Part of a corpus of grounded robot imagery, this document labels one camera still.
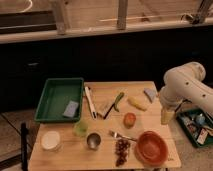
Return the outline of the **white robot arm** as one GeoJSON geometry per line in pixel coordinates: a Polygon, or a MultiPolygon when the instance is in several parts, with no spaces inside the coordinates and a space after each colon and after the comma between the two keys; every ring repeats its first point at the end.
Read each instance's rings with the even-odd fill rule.
{"type": "Polygon", "coordinates": [[[174,67],[164,74],[164,86],[159,92],[162,125],[170,122],[184,100],[191,101],[213,116],[213,88],[203,83],[205,76],[206,70],[198,62],[174,67]]]}

